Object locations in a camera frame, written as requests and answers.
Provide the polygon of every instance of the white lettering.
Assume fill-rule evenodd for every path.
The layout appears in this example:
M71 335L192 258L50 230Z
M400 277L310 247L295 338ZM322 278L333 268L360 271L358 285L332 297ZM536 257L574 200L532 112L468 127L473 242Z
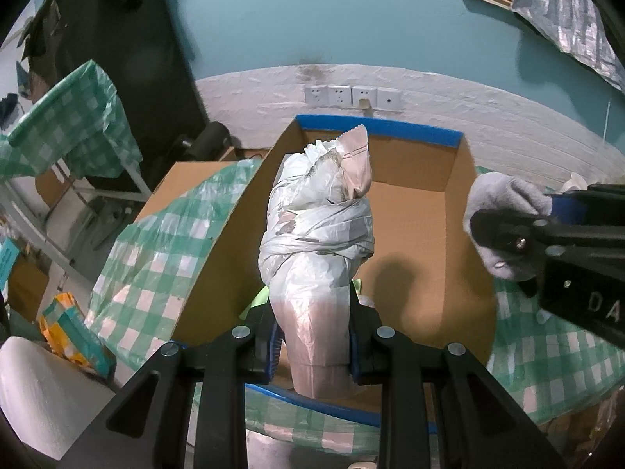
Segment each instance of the white lettering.
M621 300L617 300L605 318L612 318L614 319L614 322L619 322L619 319L621 318Z
M588 301L588 310L590 310L590 312L596 312L601 308L602 303L603 296L601 296L601 293L593 291L590 295L590 300Z

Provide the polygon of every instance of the electrical outlet panel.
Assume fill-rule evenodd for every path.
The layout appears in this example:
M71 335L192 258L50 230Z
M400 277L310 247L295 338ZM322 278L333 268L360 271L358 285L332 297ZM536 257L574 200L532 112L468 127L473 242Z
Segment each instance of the electrical outlet panel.
M328 86L327 104L331 107L352 107L351 86Z
M327 86L304 86L304 101L309 106L327 107Z
M371 86L352 86L352 107L375 109L377 106L377 88Z
M376 109L383 109L384 111L403 111L404 103L402 101L401 90L378 88Z

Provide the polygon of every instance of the blue wall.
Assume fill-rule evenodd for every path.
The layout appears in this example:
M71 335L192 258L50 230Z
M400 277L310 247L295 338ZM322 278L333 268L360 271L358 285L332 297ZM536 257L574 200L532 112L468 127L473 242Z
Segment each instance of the blue wall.
M477 0L168 0L196 79L302 63L438 72L535 100L625 151L625 98L511 12Z

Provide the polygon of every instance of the checkered tablecloth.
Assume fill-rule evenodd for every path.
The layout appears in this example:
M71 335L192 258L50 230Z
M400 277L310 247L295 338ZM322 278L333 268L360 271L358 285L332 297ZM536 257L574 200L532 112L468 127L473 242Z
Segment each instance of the checkered tablecloth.
M76 177L117 177L142 160L117 90L93 61L76 68L0 135L0 179L63 159Z
M214 239L258 165L241 161L225 167L118 238L86 323L126 365L137 370L169 340ZM625 377L622 351L555 316L543 322L537 300L512 282L495 281L495 293L498 322L488 368L535 422L585 408ZM275 439L326 451L377 452L377 428L255 390L246 390L246 424Z

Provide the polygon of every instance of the colorful plastic bag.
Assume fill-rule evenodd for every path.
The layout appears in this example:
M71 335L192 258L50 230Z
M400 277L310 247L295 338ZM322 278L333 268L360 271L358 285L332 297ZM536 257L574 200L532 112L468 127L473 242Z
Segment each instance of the colorful plastic bag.
M84 325L84 315L71 293L57 294L39 318L39 328L52 352L83 370L107 378L115 358Z

